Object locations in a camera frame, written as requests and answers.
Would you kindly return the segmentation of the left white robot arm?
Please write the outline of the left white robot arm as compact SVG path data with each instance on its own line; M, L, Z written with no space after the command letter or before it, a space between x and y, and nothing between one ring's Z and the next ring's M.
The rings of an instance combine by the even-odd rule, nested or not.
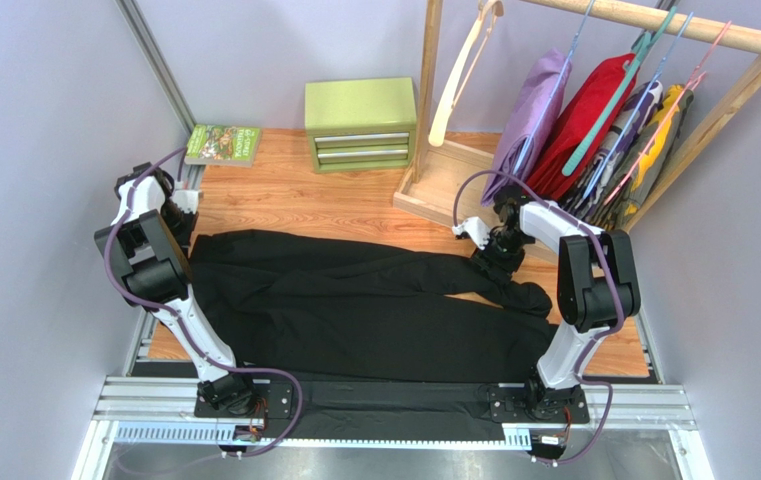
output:
M240 362L214 332L191 286L191 234L201 193L176 186L151 163L117 179L118 213L94 234L109 279L130 305L139 305L165 325L190 356L199 379L198 412L249 417L261 397Z

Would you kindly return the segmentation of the black trousers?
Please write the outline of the black trousers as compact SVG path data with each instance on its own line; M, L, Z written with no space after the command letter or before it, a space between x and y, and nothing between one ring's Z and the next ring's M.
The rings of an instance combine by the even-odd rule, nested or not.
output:
M196 299L260 367L417 382L522 381L555 329L534 283L470 259L263 230L199 236Z

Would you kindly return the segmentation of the cream plastic hanger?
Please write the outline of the cream plastic hanger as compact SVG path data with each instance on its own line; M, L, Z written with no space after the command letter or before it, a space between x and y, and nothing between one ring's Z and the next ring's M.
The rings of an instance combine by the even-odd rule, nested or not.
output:
M430 146L440 147L444 144L450 117L492 35L497 20L503 15L502 1L478 2L477 16L460 47L437 104L437 110L428 134Z

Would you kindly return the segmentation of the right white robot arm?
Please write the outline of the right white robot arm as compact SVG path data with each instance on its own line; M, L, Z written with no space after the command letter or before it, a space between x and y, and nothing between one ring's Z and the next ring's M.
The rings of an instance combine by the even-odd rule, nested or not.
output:
M557 297L562 322L525 383L527 413L550 420L579 403L590 357L614 328L640 308L632 245L622 230L586 224L553 202L508 198L501 223L490 228L469 217L453 231L470 238L472 259L493 280L508 282L524 248L541 242L558 258Z

